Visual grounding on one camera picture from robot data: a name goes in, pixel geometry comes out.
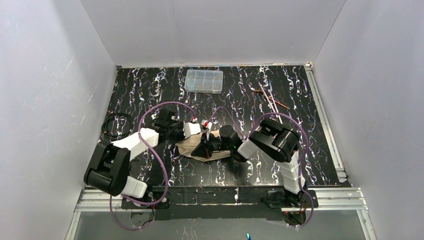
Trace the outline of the beige cloth napkin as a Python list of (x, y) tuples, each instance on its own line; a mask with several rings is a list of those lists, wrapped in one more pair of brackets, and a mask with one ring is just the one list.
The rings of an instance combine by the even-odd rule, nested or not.
[(231, 149), (225, 145), (219, 131), (212, 131), (209, 140), (206, 133), (192, 135), (175, 144), (180, 155), (200, 162), (210, 162), (228, 158)]

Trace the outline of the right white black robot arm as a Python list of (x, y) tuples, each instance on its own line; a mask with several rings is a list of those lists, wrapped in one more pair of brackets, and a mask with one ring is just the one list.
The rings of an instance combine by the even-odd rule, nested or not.
[(222, 126), (218, 132), (209, 130), (205, 122), (201, 134), (188, 138), (192, 148), (188, 156), (200, 161), (211, 161), (231, 157), (245, 163), (254, 154), (262, 152), (266, 160), (279, 163), (284, 189), (294, 195), (306, 190), (306, 180), (300, 173), (299, 148), (300, 136), (281, 123), (266, 118), (259, 123), (247, 139), (243, 140), (230, 125)]

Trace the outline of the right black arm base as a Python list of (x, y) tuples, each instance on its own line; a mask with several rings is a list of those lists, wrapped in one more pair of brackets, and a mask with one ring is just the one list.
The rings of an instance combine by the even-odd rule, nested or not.
[(269, 190), (263, 193), (260, 202), (269, 208), (294, 208), (304, 210), (305, 208), (319, 207), (318, 197), (314, 190), (307, 190), (295, 194), (288, 190)]

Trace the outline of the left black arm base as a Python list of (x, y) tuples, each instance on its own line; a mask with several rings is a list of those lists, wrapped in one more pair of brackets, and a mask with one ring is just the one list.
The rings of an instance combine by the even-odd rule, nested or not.
[(141, 209), (155, 209), (155, 210), (164, 210), (170, 208), (170, 192), (167, 192), (165, 197), (160, 200), (155, 205), (145, 205), (140, 204), (138, 202), (147, 202), (147, 203), (153, 203), (158, 201), (163, 195), (163, 192), (159, 191), (150, 191), (147, 194), (143, 196), (143, 198), (135, 198), (132, 197), (136, 202), (131, 201), (127, 198), (123, 198), (121, 202), (121, 208), (125, 210), (141, 210)]

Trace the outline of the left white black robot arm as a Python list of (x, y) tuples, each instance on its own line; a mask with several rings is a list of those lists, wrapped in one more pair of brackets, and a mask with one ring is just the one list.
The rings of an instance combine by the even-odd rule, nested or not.
[(162, 109), (136, 133), (107, 145), (98, 143), (83, 182), (114, 197), (141, 199), (148, 184), (130, 176), (130, 163), (149, 149), (147, 145), (154, 148), (166, 141), (177, 143), (186, 138), (184, 122), (177, 120), (175, 114)]

